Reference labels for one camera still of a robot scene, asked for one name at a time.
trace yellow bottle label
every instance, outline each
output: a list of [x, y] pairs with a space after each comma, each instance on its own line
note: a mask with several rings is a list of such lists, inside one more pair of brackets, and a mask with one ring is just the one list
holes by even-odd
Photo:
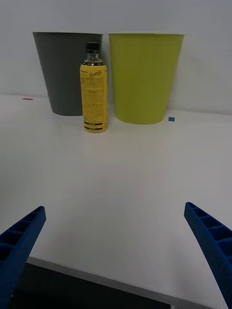
[[108, 127], [106, 65], [82, 64], [80, 74], [84, 128], [91, 133], [104, 132]]

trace white table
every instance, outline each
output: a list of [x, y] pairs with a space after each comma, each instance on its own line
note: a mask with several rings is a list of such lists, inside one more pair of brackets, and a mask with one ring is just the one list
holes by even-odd
[[232, 116], [169, 110], [138, 126], [111, 112], [90, 134], [47, 99], [1, 95], [0, 170], [0, 232], [45, 206], [31, 256], [227, 308], [184, 207], [232, 228]]

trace plastic bottle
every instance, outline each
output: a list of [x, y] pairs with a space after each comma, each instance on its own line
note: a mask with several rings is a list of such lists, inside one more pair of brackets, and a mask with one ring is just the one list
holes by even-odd
[[81, 96], [85, 131], [104, 132], [107, 121], [107, 68], [100, 59], [100, 44], [86, 44], [87, 59], [82, 63]]

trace black bottle cap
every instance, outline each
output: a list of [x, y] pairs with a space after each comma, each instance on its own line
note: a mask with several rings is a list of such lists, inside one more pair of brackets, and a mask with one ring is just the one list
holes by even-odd
[[98, 42], [86, 43], [86, 53], [87, 54], [99, 54], [100, 53], [100, 43]]

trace lime green trash can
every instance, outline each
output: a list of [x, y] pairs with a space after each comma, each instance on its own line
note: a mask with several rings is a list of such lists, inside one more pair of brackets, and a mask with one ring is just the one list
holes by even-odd
[[131, 124], [163, 120], [184, 35], [112, 33], [116, 117]]

